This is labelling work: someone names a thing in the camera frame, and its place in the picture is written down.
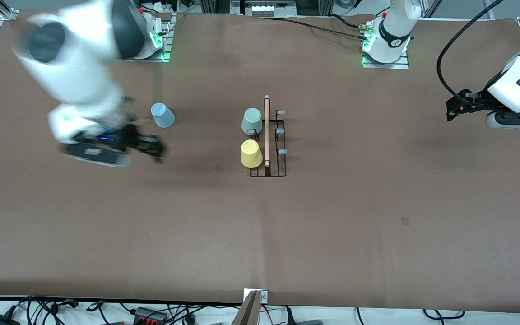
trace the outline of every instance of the black strap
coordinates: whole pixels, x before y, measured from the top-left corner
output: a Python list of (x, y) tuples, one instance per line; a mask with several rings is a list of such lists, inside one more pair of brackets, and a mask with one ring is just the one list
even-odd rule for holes
[(378, 31), (380, 32), (380, 36), (386, 41), (386, 43), (388, 43), (388, 47), (392, 48), (399, 47), (410, 36), (410, 33), (407, 33), (407, 35), (401, 37), (396, 37), (395, 35), (388, 33), (388, 31), (384, 29), (384, 19), (378, 25)]

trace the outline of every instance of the red wire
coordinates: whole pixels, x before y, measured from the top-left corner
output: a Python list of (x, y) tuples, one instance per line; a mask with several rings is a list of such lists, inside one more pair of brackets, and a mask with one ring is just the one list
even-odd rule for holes
[(268, 319), (270, 320), (270, 325), (274, 325), (274, 322), (272, 321), (272, 316), (270, 316), (270, 311), (268, 310), (268, 308), (266, 308), (266, 305), (262, 305), (262, 307), (266, 311), (266, 315), (268, 315)]

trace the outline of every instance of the black wire rack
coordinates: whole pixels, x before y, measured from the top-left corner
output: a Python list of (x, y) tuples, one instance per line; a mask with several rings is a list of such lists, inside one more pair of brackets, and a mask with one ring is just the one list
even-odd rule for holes
[[(280, 110), (274, 110), (274, 119), (270, 119), (270, 116), (268, 117), (270, 119), (269, 126), (274, 129), (274, 154), (276, 159), (270, 160), (269, 166), (266, 166), (266, 160), (264, 160), (264, 164), (256, 168), (250, 168), (250, 177), (286, 177), (286, 154), (278, 153), (278, 149), (286, 149), (286, 127), (284, 120), (278, 119), (278, 111)], [(284, 130), (282, 134), (277, 133), (279, 128)], [(250, 139), (260, 142), (260, 136), (255, 129), (254, 135), (250, 135)], [(274, 160), (276, 160), (276, 171), (272, 169)]]

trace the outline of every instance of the teal cup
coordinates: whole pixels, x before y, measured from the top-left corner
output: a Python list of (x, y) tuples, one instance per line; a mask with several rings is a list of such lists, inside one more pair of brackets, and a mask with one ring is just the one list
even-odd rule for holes
[(242, 119), (242, 131), (247, 135), (259, 134), (262, 131), (262, 113), (256, 108), (248, 108)]

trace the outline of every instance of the blue cup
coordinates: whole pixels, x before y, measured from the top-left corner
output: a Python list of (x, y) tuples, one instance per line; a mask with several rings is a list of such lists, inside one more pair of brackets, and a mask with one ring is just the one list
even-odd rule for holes
[(150, 111), (153, 116), (153, 121), (161, 128), (171, 127), (174, 121), (176, 121), (174, 113), (163, 103), (153, 104)]
[(247, 135), (254, 135), (262, 131), (262, 113), (256, 108), (248, 108), (244, 112), (244, 118), (242, 119), (242, 131)]

